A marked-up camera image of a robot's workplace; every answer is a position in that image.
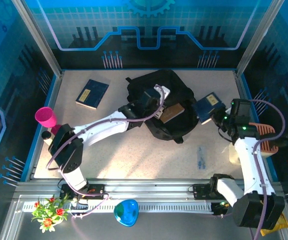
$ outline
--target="pink cup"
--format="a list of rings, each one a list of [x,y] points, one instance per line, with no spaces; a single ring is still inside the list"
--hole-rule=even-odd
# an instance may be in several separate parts
[[[35,119],[46,128],[52,128],[57,123],[57,118],[54,111],[47,106],[38,109],[38,111],[35,113]]]

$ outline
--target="blue book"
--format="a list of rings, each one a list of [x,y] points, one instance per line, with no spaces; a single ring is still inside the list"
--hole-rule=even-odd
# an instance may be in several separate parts
[[[108,87],[108,84],[89,79],[88,83],[76,99],[76,103],[96,109]]]
[[[203,97],[201,100],[197,101],[197,103],[193,104],[192,106],[196,112],[197,117],[203,125],[211,120],[210,112],[213,111],[213,109],[225,107],[225,104],[214,92],[212,92]]]

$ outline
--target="red flower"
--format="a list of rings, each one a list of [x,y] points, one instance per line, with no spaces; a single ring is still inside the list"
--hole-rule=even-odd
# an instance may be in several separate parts
[[[56,213],[57,213],[58,216],[62,216],[62,215],[64,215],[65,210],[63,210],[62,208],[56,209]]]
[[[51,218],[45,218],[43,223],[45,227],[50,227],[53,224],[53,221]]]

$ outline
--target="brown book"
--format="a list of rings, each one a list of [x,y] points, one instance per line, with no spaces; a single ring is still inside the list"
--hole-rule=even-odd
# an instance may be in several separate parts
[[[172,120],[174,117],[184,112],[184,110],[185,108],[183,108],[182,105],[179,103],[173,106],[170,106],[164,110],[162,116],[160,116],[160,120],[163,123],[167,123],[168,121]]]

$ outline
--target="purple cable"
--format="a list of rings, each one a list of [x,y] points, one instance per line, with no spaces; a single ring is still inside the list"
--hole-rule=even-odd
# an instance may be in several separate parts
[[[282,128],[280,130],[280,133],[277,136],[268,137],[268,138],[264,138],[262,140],[259,140],[258,142],[255,143],[254,149],[253,149],[255,164],[256,164],[256,168],[257,168],[258,175],[260,178],[260,183],[262,184],[262,189],[263,189],[263,209],[262,209],[262,213],[260,215],[260,219],[259,219],[258,227],[256,229],[256,233],[254,236],[254,240],[257,240],[259,237],[260,230],[261,230],[263,223],[264,223],[265,213],[266,213],[266,209],[267,209],[267,192],[266,192],[266,187],[264,185],[265,184],[264,177],[263,177],[262,171],[261,171],[260,166],[259,166],[257,153],[255,153],[255,152],[256,152],[258,145],[261,144],[262,142],[275,140],[275,139],[279,138],[280,136],[282,136],[282,134],[284,133],[284,130],[285,130],[285,118],[284,118],[283,114],[281,113],[281,111],[277,107],[275,107],[273,104],[271,104],[270,102],[267,102],[264,100],[258,100],[258,99],[251,99],[249,101],[260,102],[260,103],[264,103],[264,104],[269,105],[270,107],[272,107],[273,109],[275,109],[278,112],[278,114],[280,115],[280,118],[282,120]]]
[[[105,120],[101,120],[99,122],[96,122],[86,128],[84,128],[83,130],[81,130],[79,133],[73,135],[70,139],[68,139],[67,141],[64,142],[64,144],[62,144],[60,146],[60,148],[55,152],[55,154],[52,156],[52,158],[49,160],[49,162],[47,163],[46,165],[46,169],[47,170],[58,170],[59,167],[56,167],[56,168],[49,168],[50,164],[54,161],[54,159],[58,156],[58,154],[64,149],[65,146],[67,146],[68,144],[70,144],[72,142],[72,140],[74,140],[75,138],[77,138],[79,135],[81,134],[84,134],[86,131],[88,131],[89,129],[95,127],[95,126],[98,126],[100,124],[103,124],[103,123],[107,123],[107,122],[111,122],[111,121],[124,121],[124,122],[141,122],[141,121],[146,121],[148,119],[151,119],[152,117],[154,117],[158,112],[159,110],[163,107],[164,105],[164,101],[165,101],[165,92],[164,92],[164,89],[160,86],[160,85],[156,85],[156,87],[160,88],[161,89],[161,92],[162,92],[162,102],[160,103],[158,109],[153,113],[151,114],[150,116],[148,117],[144,117],[144,118],[139,118],[139,119],[127,119],[127,118],[112,118],[112,119],[105,119]]]

